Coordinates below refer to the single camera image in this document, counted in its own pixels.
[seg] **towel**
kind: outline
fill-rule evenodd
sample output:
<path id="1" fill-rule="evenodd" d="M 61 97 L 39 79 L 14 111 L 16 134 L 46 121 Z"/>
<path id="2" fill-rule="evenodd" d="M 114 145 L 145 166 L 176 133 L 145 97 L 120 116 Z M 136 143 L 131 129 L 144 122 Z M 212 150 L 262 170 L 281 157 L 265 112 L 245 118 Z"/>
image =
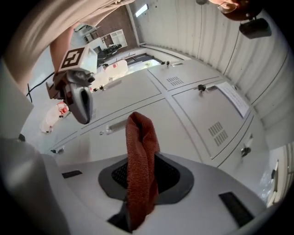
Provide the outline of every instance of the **towel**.
<path id="1" fill-rule="evenodd" d="M 136 230 L 154 209 L 158 186 L 154 176 L 154 153 L 160 151 L 152 121 L 134 112 L 127 120 L 127 208 L 131 229 Z"/>

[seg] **black mesh grate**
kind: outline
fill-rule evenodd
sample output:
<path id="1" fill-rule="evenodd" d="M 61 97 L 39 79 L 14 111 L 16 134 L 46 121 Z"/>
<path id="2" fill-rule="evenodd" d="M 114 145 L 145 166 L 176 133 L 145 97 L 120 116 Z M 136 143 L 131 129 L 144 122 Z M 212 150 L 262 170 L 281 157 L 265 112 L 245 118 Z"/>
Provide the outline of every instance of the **black mesh grate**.
<path id="1" fill-rule="evenodd" d="M 158 185 L 158 192 L 162 193 L 175 186 L 180 180 L 180 172 L 157 156 L 154 156 L 154 174 Z M 114 170 L 111 174 L 113 180 L 127 189 L 128 163 Z"/>

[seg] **person's arm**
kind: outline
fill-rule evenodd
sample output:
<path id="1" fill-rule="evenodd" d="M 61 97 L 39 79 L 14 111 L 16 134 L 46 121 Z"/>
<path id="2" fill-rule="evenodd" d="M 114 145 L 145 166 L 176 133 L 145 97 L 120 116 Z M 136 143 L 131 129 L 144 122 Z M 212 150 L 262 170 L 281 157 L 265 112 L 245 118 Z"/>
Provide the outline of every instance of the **person's arm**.
<path id="1" fill-rule="evenodd" d="M 51 59 L 55 73 L 57 73 L 61 61 L 69 49 L 69 44 L 74 32 L 74 28 L 78 24 L 79 23 L 76 23 L 75 25 L 69 27 L 50 44 Z"/>

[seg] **black slot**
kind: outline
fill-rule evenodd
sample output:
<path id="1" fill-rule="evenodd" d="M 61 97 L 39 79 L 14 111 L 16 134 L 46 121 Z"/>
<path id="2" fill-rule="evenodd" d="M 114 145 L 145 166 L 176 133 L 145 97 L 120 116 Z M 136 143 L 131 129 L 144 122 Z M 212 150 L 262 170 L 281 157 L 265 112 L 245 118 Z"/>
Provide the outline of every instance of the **black slot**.
<path id="1" fill-rule="evenodd" d="M 75 170 L 75 171 L 69 171 L 69 172 L 65 172 L 65 173 L 62 173 L 62 176 L 67 179 L 67 178 L 71 178 L 73 176 L 77 176 L 79 174 L 82 174 L 80 171 L 78 170 Z"/>
<path id="2" fill-rule="evenodd" d="M 239 227 L 244 226 L 254 218 L 253 215 L 232 192 L 219 194 L 219 197 L 225 204 L 228 211 L 233 216 Z"/>

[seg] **corrugated wall panel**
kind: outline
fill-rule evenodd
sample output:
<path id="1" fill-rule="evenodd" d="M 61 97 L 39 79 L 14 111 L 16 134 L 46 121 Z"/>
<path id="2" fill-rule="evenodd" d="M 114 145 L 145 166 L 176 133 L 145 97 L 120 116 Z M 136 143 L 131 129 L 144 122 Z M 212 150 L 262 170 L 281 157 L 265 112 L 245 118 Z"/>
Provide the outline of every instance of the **corrugated wall panel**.
<path id="1" fill-rule="evenodd" d="M 279 122 L 294 110 L 293 53 L 266 12 L 259 17 L 268 21 L 272 36 L 248 39 L 238 30 L 240 22 L 225 18 L 216 5 L 200 6 L 195 0 L 136 0 L 133 4 L 139 9 L 145 3 L 149 10 L 137 19 L 143 42 L 207 63 L 244 92 L 266 129 L 286 126 Z"/>

